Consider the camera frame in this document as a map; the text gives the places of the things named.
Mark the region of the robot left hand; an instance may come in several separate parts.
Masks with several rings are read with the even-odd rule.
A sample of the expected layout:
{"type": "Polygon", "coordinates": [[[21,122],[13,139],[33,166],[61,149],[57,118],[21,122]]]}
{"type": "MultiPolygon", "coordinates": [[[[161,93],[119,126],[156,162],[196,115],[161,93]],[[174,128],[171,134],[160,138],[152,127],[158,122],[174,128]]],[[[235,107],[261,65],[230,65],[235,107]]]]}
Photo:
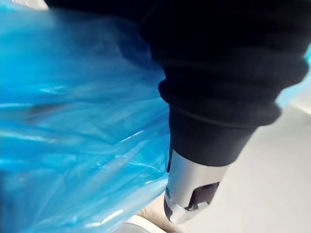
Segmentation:
{"type": "Polygon", "coordinates": [[[258,127],[281,114],[280,92],[309,66],[308,0],[49,0],[49,8],[126,18],[165,79],[170,160],[164,211],[183,223],[212,201],[258,127]]]}

